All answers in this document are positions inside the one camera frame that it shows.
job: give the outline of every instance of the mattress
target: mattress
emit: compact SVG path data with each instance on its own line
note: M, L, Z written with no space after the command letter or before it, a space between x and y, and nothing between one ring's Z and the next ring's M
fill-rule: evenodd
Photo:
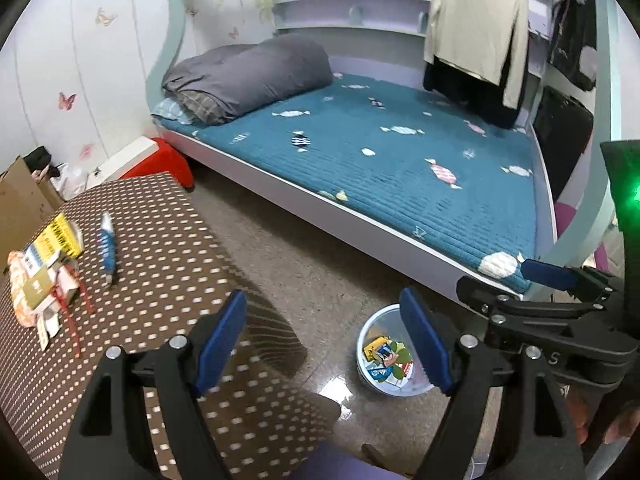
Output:
M437 93L336 74L223 126L162 126L236 156L523 292L534 256L532 139Z

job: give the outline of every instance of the brown polka dot tablecloth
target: brown polka dot tablecloth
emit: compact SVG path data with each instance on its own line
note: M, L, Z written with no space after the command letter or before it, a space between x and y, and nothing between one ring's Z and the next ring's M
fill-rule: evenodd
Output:
M97 309L77 299L68 324L42 351L36 329L15 320L9 288L0 298L0 410L27 453L56 478L65 437L92 371L106 348L159 347L215 313L235 288L248 297L247 327L218 386L198 399L216 445L236 479L282 478L330 432L340 414L332 400L287 383L306 349L277 309L234 266L190 200L167 173L88 190L62 207L82 229L79 275ZM113 219L118 283L103 285L98 232ZM149 428L162 474L179 479L153 389L145 390Z

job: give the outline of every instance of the bolt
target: bolt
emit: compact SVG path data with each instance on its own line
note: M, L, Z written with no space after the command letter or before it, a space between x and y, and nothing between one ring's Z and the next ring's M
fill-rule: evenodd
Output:
M184 348L185 346L187 346L187 338L183 335L174 335L171 339L169 339L169 346L176 350Z
M478 338L471 334L460 336L460 344L465 348L475 348L478 346Z
M117 359L120 357L120 354L122 354L122 348L119 346L110 346L104 354L107 356L107 359Z
M527 346L524 353L530 359L540 359L540 356L542 355L540 348L538 348L537 346Z

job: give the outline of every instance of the light blue pillow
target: light blue pillow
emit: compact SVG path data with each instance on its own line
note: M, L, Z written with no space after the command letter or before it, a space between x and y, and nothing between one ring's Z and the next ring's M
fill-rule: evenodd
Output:
M196 120L196 116L190 110L183 107L178 101L172 97L167 97L151 112L151 115L169 119L171 121L178 121L180 124L193 124Z

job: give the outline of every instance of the gray tile floor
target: gray tile floor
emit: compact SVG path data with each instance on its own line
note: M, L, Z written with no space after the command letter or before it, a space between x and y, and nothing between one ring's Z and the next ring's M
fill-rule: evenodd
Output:
M221 175L197 164L193 170L191 199L198 211L309 349L296 382L342 403L334 441L355 454L368 442L396 471L415 470L448 399L437 388L411 399L382 396L360 382L354 366L361 327L371 314L397 303L412 280ZM469 311L429 289L420 291L459 327L482 330ZM478 451L488 450L498 403L493 396Z

